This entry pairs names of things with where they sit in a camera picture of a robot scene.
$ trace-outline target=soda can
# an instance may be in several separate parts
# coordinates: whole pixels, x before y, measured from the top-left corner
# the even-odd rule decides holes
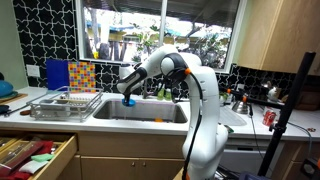
[[[270,126],[273,123],[274,119],[276,118],[276,115],[277,114],[273,112],[273,110],[268,110],[264,115],[262,124],[266,126]]]

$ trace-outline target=kitchen sink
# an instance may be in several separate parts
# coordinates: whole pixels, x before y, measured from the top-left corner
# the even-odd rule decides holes
[[[174,103],[136,100],[133,107],[126,107],[121,100],[105,101],[93,115],[101,120],[131,120],[167,123],[186,123],[181,107]]]

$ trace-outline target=wire dish drying rack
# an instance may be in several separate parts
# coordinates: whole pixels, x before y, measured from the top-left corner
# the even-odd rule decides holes
[[[63,86],[29,102],[31,117],[83,122],[101,103],[102,89]]]

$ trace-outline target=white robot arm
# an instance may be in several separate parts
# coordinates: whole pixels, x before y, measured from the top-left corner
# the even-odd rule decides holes
[[[162,46],[136,71],[119,80],[117,88],[125,96],[124,105],[129,106],[130,94],[135,84],[159,74],[184,80],[189,87],[190,126],[182,147],[183,155],[189,161],[188,176],[191,180],[213,178],[228,138],[227,129],[218,124],[219,90],[214,70],[201,66],[196,55],[178,53],[172,45]]]

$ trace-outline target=bottle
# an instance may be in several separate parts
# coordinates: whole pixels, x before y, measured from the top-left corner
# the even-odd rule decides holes
[[[163,95],[164,95],[164,88],[162,87],[160,90],[159,90],[159,92],[158,92],[158,94],[157,94],[157,99],[158,100],[163,100]]]
[[[166,89],[165,100],[167,100],[167,101],[172,100],[171,89]]]

